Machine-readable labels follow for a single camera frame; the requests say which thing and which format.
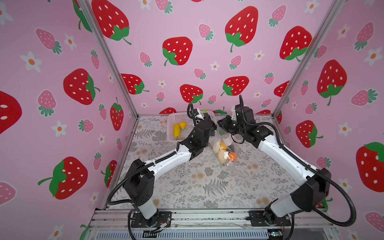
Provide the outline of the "white plastic basket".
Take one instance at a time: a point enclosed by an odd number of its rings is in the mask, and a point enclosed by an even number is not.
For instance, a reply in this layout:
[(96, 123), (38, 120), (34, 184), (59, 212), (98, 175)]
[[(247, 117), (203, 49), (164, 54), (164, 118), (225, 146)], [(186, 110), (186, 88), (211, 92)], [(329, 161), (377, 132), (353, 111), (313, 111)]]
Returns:
[[(175, 143), (181, 142), (187, 138), (194, 128), (193, 120), (188, 117), (186, 112), (170, 114), (168, 116), (167, 124), (168, 141)], [(174, 130), (176, 129), (175, 125), (179, 125), (179, 130), (177, 130), (177, 133), (179, 133), (178, 137), (175, 137), (174, 134)]]

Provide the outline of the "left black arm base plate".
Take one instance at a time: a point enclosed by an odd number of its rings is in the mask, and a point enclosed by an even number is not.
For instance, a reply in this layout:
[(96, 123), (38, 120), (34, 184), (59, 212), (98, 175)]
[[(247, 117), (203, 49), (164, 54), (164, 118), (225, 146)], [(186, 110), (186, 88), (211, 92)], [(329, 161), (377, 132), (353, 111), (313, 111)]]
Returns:
[(134, 213), (131, 217), (130, 226), (132, 228), (158, 228), (162, 224), (166, 227), (171, 226), (172, 212), (159, 211), (149, 220), (145, 219), (142, 213)]

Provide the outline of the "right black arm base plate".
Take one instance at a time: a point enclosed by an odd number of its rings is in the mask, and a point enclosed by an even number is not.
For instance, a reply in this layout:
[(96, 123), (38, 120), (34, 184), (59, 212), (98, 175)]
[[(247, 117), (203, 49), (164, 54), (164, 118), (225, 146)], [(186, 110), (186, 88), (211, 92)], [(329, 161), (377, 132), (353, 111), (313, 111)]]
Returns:
[(288, 215), (278, 218), (272, 212), (264, 210), (249, 211), (246, 220), (250, 221), (253, 227), (290, 227), (292, 225)]

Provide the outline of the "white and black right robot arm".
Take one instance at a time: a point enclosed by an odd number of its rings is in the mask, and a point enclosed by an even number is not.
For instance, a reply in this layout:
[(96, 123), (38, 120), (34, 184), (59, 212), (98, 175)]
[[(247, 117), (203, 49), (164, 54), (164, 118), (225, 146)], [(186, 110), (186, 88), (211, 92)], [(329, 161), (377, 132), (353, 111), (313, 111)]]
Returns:
[[(272, 226), (286, 215), (314, 211), (334, 225), (352, 226), (357, 219), (356, 207), (347, 192), (331, 179), (331, 173), (326, 169), (315, 168), (286, 148), (277, 128), (268, 122), (256, 123), (252, 109), (245, 107), (243, 99), (239, 99), (240, 103), (236, 105), (233, 115), (218, 121), (220, 128), (233, 136), (240, 135), (245, 142), (269, 155), (299, 185), (294, 192), (265, 207), (265, 222)], [(336, 221), (316, 208), (329, 195), (331, 186), (342, 194), (349, 206), (350, 217), (345, 222)]]

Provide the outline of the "small yellow toy lemon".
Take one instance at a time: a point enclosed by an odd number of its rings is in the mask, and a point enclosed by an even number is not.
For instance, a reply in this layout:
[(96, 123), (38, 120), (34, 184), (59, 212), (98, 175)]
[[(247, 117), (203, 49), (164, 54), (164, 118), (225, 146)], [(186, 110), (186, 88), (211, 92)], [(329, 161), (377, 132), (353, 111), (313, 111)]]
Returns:
[(180, 127), (182, 130), (184, 130), (186, 128), (187, 124), (185, 122), (181, 122), (180, 123)]

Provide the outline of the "beige toy bun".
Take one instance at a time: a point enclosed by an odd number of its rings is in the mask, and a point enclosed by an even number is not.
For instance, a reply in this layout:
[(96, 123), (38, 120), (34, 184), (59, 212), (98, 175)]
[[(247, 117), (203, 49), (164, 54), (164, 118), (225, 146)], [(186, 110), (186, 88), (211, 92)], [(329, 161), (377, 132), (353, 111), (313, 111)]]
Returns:
[(217, 153), (217, 158), (221, 164), (226, 164), (229, 158), (228, 152), (226, 150), (219, 150)]

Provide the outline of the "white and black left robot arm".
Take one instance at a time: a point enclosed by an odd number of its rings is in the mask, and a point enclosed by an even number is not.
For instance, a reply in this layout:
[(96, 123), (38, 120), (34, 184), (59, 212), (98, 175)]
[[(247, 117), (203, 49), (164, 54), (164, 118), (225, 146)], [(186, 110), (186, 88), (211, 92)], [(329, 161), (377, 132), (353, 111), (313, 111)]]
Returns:
[(156, 180), (171, 169), (186, 163), (200, 155), (209, 144), (210, 136), (215, 133), (216, 124), (207, 111), (195, 109), (193, 104), (187, 107), (187, 116), (193, 120), (193, 130), (176, 148), (158, 158), (132, 162), (126, 176), (110, 192), (107, 205), (129, 203), (132, 209), (128, 215), (128, 229), (130, 237), (134, 239), (131, 229), (131, 215), (133, 212), (141, 214), (148, 227), (157, 223), (160, 226), (155, 232), (166, 227), (161, 222), (160, 213), (153, 201)]

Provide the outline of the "clear zip top bag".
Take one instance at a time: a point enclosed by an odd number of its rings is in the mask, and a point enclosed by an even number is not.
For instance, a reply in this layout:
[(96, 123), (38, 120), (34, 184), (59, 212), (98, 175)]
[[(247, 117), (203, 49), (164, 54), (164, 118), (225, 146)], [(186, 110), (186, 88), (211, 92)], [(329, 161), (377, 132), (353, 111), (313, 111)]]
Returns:
[(238, 144), (234, 142), (233, 136), (223, 127), (219, 126), (219, 120), (221, 120), (220, 117), (215, 116), (213, 118), (213, 121), (216, 124), (216, 130), (211, 133), (209, 145), (216, 154), (220, 164), (229, 166), (238, 160), (237, 153), (239, 147)]

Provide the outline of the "yellow toy banana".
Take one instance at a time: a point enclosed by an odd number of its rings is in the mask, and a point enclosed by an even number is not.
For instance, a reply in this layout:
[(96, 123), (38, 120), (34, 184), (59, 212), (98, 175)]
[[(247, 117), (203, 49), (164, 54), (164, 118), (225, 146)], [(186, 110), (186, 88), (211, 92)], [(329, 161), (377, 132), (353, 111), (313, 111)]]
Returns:
[(174, 137), (178, 138), (181, 134), (181, 127), (179, 124), (174, 125)]

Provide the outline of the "orange toy slice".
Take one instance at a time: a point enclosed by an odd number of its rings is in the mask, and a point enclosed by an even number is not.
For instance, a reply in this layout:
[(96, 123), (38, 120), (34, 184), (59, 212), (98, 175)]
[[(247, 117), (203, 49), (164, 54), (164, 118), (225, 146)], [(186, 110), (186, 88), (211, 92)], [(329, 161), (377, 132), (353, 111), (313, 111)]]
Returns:
[(230, 152), (230, 153), (228, 154), (228, 159), (229, 159), (230, 162), (235, 162), (235, 161), (237, 160), (237, 155), (236, 155), (236, 153)]

